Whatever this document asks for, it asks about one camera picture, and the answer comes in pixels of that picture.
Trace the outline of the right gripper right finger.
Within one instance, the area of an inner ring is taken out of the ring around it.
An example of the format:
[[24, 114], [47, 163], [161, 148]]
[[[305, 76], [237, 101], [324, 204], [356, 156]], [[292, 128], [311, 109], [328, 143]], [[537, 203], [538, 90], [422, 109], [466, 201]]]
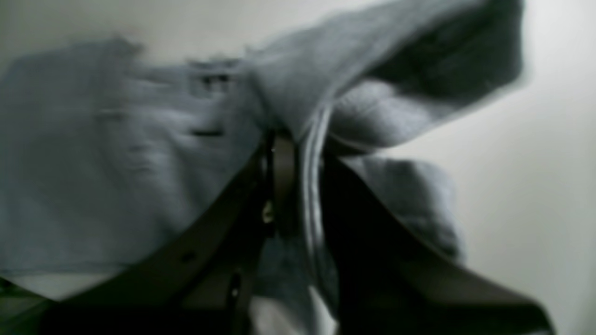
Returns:
[[553, 335], [539, 303], [441, 255], [330, 154], [321, 209], [339, 277], [341, 334]]

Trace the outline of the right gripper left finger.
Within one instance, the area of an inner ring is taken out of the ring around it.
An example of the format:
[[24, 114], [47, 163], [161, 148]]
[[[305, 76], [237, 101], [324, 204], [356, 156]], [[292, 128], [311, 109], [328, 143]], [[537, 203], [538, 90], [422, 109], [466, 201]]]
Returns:
[[249, 303], [275, 216], [292, 197], [296, 149], [271, 131], [191, 227], [121, 275], [61, 302], [1, 301], [3, 335], [251, 335]]

